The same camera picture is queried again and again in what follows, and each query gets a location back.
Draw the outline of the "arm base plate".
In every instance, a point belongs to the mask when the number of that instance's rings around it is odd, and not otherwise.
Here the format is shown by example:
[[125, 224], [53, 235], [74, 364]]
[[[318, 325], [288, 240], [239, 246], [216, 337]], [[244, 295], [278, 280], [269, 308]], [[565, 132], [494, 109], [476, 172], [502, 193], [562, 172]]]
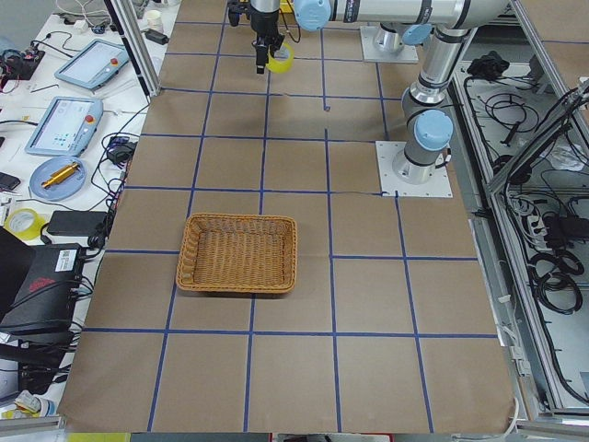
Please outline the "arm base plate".
[[363, 59], [372, 63], [416, 64], [419, 56], [414, 46], [407, 46], [396, 32], [380, 26], [361, 26]]
[[406, 159], [405, 142], [376, 141], [380, 192], [387, 197], [452, 198], [445, 158], [438, 155], [430, 166], [416, 166]]

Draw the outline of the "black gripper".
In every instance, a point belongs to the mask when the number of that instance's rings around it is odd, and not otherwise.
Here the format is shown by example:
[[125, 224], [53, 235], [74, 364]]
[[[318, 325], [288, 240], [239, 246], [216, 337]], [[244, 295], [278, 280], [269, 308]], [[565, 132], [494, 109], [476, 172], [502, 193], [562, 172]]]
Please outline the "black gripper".
[[258, 35], [277, 35], [279, 0], [251, 0], [250, 25]]
[[267, 35], [264, 38], [257, 38], [255, 40], [256, 52], [256, 73], [263, 74], [265, 72], [266, 64], [268, 63], [269, 51], [278, 51], [281, 49], [284, 41], [283, 34]]

